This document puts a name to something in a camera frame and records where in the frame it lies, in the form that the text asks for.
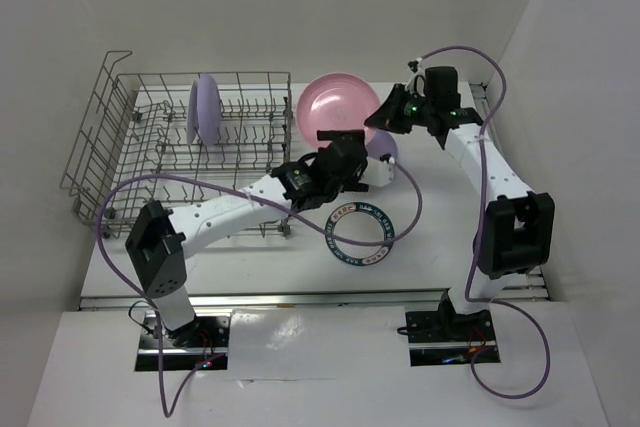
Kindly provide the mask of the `purple plate front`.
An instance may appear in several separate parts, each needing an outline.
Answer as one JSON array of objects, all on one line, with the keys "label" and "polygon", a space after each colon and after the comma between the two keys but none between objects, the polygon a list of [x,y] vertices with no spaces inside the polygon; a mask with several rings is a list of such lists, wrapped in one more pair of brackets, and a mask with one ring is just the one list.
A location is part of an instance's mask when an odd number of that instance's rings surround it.
[{"label": "purple plate front", "polygon": [[367,155],[374,159],[387,154],[397,158],[399,153],[394,137],[389,132],[378,129],[365,130],[365,148]]}]

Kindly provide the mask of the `purple plate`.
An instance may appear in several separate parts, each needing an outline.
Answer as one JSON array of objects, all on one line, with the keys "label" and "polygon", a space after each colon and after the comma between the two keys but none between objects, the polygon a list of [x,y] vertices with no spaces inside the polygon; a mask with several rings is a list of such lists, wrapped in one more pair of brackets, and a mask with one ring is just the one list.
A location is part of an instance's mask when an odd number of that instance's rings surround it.
[{"label": "purple plate", "polygon": [[216,80],[210,74],[200,76],[197,92],[198,133],[204,145],[219,141],[222,119],[220,94]]},{"label": "purple plate", "polygon": [[399,153],[394,137],[389,132],[378,129],[365,130],[365,148],[367,155],[374,159],[387,154],[397,158]]}]

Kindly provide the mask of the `pink plate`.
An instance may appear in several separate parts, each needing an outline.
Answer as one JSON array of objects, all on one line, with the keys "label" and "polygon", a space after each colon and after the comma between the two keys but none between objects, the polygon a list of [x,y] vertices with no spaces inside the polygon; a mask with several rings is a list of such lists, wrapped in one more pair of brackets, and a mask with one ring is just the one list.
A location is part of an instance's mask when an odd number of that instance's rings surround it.
[{"label": "pink plate", "polygon": [[324,147],[318,131],[363,130],[365,143],[374,130],[364,121],[381,106],[373,88],[363,79],[348,73],[330,73],[314,79],[302,91],[295,120],[301,136],[312,148]]}]

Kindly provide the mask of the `white plate green rim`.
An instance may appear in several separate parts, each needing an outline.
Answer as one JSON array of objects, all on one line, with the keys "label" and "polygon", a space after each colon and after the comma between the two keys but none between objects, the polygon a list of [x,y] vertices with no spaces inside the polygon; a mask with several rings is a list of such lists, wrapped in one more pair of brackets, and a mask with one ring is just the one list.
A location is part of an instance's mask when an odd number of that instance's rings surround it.
[{"label": "white plate green rim", "polygon": [[362,246],[326,237],[330,253],[352,267],[370,267],[383,261],[393,248],[383,244],[395,236],[390,218],[380,208],[366,202],[351,202],[337,207],[325,222],[325,231],[358,242],[374,242],[375,246]]}]

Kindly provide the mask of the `grey wire dish rack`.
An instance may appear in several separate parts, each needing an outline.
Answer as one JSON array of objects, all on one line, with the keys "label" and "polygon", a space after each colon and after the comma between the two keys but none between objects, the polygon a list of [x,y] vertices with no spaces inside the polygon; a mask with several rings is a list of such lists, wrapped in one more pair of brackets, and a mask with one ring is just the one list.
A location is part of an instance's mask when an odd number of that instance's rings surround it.
[{"label": "grey wire dish rack", "polygon": [[198,203],[213,191],[158,179],[172,174],[239,189],[291,158],[293,95],[286,71],[218,71],[222,125],[212,146],[188,140],[190,90],[200,74],[134,72],[131,52],[105,54],[60,187],[84,225],[101,219],[124,238],[151,200]]}]

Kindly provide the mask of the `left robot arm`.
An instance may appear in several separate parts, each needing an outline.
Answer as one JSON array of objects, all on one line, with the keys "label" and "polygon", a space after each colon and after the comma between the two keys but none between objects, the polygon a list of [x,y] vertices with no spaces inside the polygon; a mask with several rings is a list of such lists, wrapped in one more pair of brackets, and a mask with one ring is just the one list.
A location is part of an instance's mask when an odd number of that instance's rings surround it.
[{"label": "left robot arm", "polygon": [[144,295],[161,318],[163,336],[184,346],[203,334],[185,287],[186,261],[210,244],[248,228],[314,210],[345,190],[361,188],[367,167],[361,130],[322,131],[325,146],[274,168],[238,190],[168,208],[148,202],[125,242]]}]

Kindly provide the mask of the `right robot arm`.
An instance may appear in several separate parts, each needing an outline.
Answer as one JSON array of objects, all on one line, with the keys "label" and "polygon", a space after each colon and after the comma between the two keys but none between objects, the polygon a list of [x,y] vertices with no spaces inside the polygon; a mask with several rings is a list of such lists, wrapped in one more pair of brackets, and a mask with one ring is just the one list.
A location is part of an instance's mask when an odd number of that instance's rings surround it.
[{"label": "right robot arm", "polygon": [[480,195],[472,266],[463,285],[441,298],[435,329],[446,339],[469,337],[490,301],[515,279],[547,262],[555,203],[520,179],[496,148],[475,108],[464,108],[453,67],[432,67],[395,84],[366,126],[396,134],[424,127],[462,168]]}]

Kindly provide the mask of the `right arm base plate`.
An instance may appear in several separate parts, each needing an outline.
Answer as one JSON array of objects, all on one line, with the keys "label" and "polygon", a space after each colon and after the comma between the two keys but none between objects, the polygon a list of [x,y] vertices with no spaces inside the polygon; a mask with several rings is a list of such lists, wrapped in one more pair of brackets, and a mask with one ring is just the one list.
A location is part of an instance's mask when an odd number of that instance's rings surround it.
[{"label": "right arm base plate", "polygon": [[500,363],[493,321],[487,310],[470,322],[445,328],[436,311],[409,311],[396,332],[408,341],[412,367]]}]

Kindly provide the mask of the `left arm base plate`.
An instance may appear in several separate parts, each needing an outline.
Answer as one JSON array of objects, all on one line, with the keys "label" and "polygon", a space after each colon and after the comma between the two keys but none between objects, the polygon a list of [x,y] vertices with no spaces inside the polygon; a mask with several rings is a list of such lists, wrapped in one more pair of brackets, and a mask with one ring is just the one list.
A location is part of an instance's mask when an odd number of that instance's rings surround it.
[{"label": "left arm base plate", "polygon": [[[204,315],[202,326],[186,340],[172,339],[163,331],[163,366],[165,371],[190,371],[204,361],[204,371],[223,371],[228,368],[230,315]],[[146,315],[139,322],[141,332],[134,370],[158,371],[158,336],[156,318]]]}]

